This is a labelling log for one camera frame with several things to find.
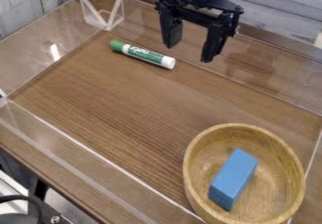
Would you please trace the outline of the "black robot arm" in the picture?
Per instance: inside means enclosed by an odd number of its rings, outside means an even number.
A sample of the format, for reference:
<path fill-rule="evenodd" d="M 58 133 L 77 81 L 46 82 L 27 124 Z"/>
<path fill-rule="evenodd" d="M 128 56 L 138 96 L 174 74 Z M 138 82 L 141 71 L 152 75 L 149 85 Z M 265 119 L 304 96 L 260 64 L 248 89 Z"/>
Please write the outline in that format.
<path fill-rule="evenodd" d="M 212 60 L 233 37 L 244 9 L 228 0 L 157 0 L 154 9 L 160 15 L 161 42 L 168 49 L 182 38 L 182 21 L 206 29 L 201 50 L 202 63 Z"/>

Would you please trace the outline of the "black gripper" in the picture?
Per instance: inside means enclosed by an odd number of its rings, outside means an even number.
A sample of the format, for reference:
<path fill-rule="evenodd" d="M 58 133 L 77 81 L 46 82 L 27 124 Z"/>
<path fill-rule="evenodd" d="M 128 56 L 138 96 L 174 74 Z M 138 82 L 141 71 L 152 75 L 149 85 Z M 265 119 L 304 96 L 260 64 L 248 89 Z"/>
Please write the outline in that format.
<path fill-rule="evenodd" d="M 157 0 L 160 34 L 168 49 L 182 38 L 182 21 L 206 28 L 201 62 L 212 60 L 224 47 L 227 36 L 236 34 L 239 18 L 244 9 L 229 0 Z"/>

